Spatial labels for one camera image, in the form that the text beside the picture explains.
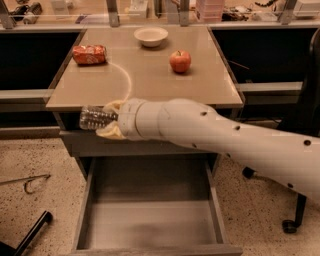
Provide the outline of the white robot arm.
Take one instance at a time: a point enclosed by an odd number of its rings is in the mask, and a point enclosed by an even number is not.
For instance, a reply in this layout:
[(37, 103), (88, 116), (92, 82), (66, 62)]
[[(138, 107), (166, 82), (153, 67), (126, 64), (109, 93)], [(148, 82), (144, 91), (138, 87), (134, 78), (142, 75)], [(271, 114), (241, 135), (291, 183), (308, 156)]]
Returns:
[(320, 139), (241, 124), (186, 99), (131, 99), (105, 107), (118, 119), (96, 134), (111, 139), (161, 140), (228, 155), (306, 197), (320, 200)]

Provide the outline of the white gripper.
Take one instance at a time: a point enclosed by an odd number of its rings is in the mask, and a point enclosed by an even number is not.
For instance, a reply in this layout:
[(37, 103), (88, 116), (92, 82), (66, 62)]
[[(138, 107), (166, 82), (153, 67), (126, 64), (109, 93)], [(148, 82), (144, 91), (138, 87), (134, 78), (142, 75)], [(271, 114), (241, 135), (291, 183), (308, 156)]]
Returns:
[(131, 141), (160, 140), (158, 114), (162, 102), (149, 102), (133, 98), (124, 103), (115, 100), (106, 104), (104, 112), (118, 112), (118, 122), (112, 121), (105, 128), (97, 129), (96, 135), (106, 139)]

